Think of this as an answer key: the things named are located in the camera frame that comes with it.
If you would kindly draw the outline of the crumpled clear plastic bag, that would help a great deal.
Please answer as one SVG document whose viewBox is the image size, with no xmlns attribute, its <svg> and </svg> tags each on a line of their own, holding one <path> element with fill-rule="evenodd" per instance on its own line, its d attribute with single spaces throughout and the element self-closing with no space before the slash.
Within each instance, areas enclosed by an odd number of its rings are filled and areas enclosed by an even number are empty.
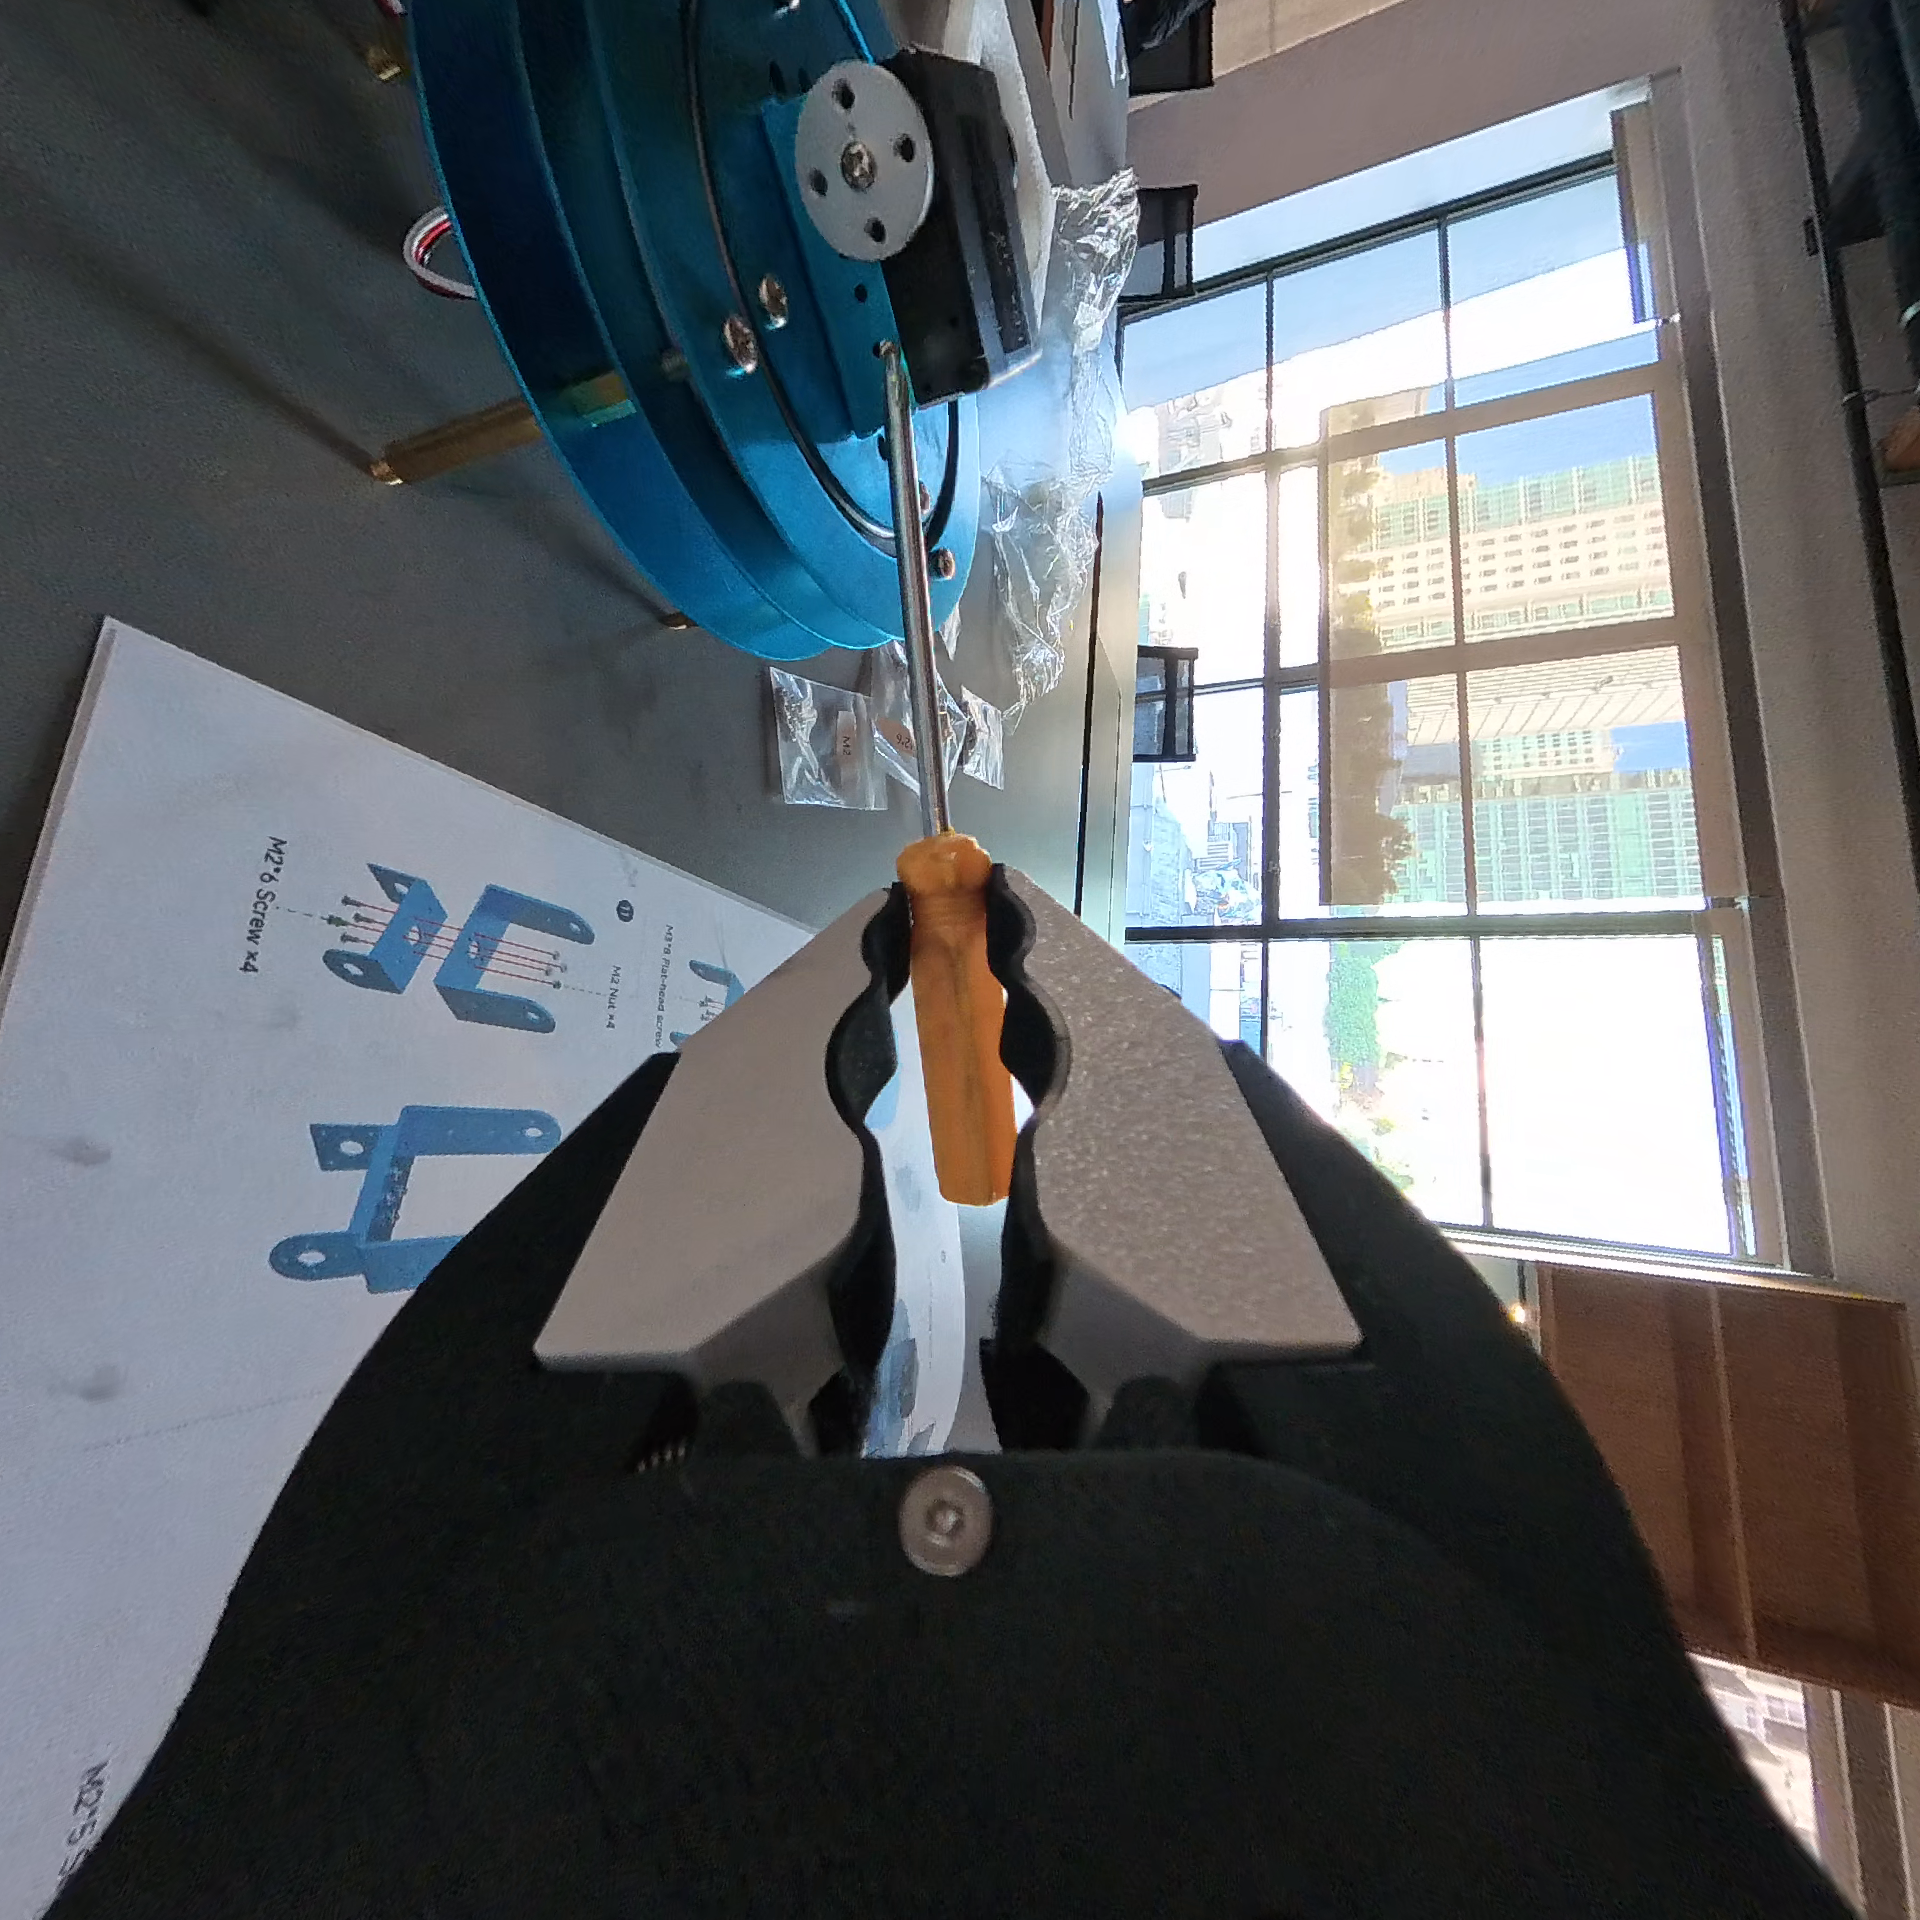
<svg viewBox="0 0 1920 1920">
<path fill-rule="evenodd" d="M 1054 188 L 1038 356 L 981 404 L 981 531 L 1012 724 L 1058 688 L 1070 615 L 1092 585 L 1092 515 L 1120 439 L 1117 307 L 1139 247 L 1132 168 Z"/>
</svg>

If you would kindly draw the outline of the white foam sheet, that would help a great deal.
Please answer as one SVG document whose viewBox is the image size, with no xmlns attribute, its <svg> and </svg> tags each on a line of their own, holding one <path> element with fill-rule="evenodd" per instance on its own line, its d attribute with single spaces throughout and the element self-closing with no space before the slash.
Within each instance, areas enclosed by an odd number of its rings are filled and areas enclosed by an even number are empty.
<svg viewBox="0 0 1920 1920">
<path fill-rule="evenodd" d="M 1054 185 L 1094 185 L 1124 168 L 1130 75 L 1113 2 L 954 3 L 967 55 L 1001 83 L 1018 151 Z"/>
</svg>

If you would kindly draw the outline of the robot assembly instruction manual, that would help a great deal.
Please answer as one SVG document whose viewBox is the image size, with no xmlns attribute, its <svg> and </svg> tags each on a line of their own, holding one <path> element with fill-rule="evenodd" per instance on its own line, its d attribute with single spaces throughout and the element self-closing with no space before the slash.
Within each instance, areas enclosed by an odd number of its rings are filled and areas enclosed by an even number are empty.
<svg viewBox="0 0 1920 1920">
<path fill-rule="evenodd" d="M 5 994 L 21 1907 L 997 1910 L 1012 1461 L 535 1351 L 816 936 L 106 624 Z"/>
</svg>

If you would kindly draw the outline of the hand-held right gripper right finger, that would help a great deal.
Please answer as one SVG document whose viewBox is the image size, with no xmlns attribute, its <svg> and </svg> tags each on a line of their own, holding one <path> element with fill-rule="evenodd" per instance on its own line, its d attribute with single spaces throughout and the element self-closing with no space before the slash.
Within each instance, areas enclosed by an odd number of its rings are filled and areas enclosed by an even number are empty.
<svg viewBox="0 0 1920 1920">
<path fill-rule="evenodd" d="M 1228 1046 L 1016 868 L 987 887 L 1026 1096 L 981 1380 L 1004 1452 L 1085 1445 L 1124 1392 L 1349 1361 L 1363 1329 Z"/>
</svg>

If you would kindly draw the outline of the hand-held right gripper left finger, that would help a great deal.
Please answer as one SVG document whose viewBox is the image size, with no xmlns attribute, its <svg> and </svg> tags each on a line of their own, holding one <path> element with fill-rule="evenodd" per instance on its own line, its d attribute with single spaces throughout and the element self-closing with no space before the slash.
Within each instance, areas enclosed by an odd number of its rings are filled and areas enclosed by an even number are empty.
<svg viewBox="0 0 1920 1920">
<path fill-rule="evenodd" d="M 763 1388 L 803 1452 L 868 1452 L 910 1273 L 873 1112 L 900 1072 L 887 886 L 675 1057 L 536 1337 L 552 1372 Z"/>
</svg>

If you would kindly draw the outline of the orange handled screwdriver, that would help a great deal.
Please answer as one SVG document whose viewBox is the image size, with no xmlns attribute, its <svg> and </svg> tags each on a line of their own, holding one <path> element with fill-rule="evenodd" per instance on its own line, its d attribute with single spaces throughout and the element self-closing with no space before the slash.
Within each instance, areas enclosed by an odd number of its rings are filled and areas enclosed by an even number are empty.
<svg viewBox="0 0 1920 1920">
<path fill-rule="evenodd" d="M 1012 1188 L 1018 1140 L 1012 1075 L 1001 1056 L 1006 999 L 989 947 L 994 859 L 951 819 L 915 393 L 900 344 L 883 342 L 877 356 L 923 809 L 923 833 L 898 853 L 897 875 L 910 918 L 910 988 L 931 1149 L 946 1199 L 990 1206 Z"/>
</svg>

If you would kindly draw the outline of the black insulated pipe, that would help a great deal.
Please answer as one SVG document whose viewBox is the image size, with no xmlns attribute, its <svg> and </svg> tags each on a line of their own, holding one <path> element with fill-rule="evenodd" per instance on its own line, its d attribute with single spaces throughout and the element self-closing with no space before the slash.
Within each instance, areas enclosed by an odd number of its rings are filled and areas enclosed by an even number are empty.
<svg viewBox="0 0 1920 1920">
<path fill-rule="evenodd" d="M 1841 2 L 1843 31 L 1861 148 L 1888 241 L 1916 236 L 1919 112 L 1916 3 Z"/>
</svg>

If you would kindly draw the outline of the large grid window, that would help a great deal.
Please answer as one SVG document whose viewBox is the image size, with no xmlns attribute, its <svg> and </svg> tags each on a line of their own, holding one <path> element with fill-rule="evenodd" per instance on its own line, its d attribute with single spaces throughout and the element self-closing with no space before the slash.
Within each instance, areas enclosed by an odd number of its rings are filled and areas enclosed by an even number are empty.
<svg viewBox="0 0 1920 1920">
<path fill-rule="evenodd" d="M 1126 955 L 1471 1236 L 1779 1261 L 1666 75 L 1207 232 L 1120 330 Z"/>
</svg>

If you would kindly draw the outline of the black servo motor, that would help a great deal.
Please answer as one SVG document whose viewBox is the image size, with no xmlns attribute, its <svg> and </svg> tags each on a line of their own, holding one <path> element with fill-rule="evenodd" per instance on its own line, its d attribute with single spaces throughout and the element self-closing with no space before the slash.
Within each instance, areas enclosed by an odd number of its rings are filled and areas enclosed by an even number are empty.
<svg viewBox="0 0 1920 1920">
<path fill-rule="evenodd" d="M 916 48 L 837 62 L 803 97 L 794 180 L 828 251 L 883 281 L 920 407 L 1037 359 L 1018 149 L 987 66 Z"/>
</svg>

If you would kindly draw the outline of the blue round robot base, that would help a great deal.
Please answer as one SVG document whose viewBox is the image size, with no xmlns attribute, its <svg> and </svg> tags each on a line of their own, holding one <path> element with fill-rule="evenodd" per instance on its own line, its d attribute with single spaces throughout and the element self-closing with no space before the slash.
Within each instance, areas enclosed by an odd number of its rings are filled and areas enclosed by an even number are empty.
<svg viewBox="0 0 1920 1920">
<path fill-rule="evenodd" d="M 542 429 L 620 549 L 760 660 L 898 639 L 895 316 L 813 232 L 797 132 L 838 62 L 956 55 L 887 3 L 405 10 L 445 211 L 524 400 L 604 372 L 632 392 L 632 415 Z M 915 398 L 935 624 L 979 549 L 981 396 Z"/>
</svg>

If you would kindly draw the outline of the black ceiling rail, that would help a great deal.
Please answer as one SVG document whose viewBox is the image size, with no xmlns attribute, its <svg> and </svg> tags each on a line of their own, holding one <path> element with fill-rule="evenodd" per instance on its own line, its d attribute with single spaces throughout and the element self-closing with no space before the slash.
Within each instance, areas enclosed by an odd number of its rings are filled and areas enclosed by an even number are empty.
<svg viewBox="0 0 1920 1920">
<path fill-rule="evenodd" d="M 1879 483 L 1912 490 L 1919 479 L 1919 217 L 1915 237 L 1898 234 L 1888 239 L 1881 228 L 1874 185 L 1861 148 L 1861 110 L 1837 6 L 1779 3 L 1798 145 L 1811 191 L 1806 243 L 1828 283 L 1843 401 L 1861 413 Z M 1841 63 L 1846 110 L 1837 133 L 1826 129 L 1812 54 L 1812 41 L 1822 37 L 1837 40 Z M 1905 359 L 1905 379 L 1898 388 L 1871 388 L 1861 375 L 1861 346 L 1846 275 L 1846 258 L 1861 247 L 1877 247 L 1884 256 L 1888 325 Z"/>
</svg>

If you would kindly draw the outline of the wooden board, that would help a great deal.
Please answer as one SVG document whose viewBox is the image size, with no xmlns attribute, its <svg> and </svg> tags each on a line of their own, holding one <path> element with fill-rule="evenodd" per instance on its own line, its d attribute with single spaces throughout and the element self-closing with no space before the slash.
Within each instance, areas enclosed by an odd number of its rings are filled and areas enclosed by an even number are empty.
<svg viewBox="0 0 1920 1920">
<path fill-rule="evenodd" d="M 1909 1308 L 1679 1266 L 1539 1261 L 1533 1290 L 1690 1647 L 1915 1712 Z"/>
</svg>

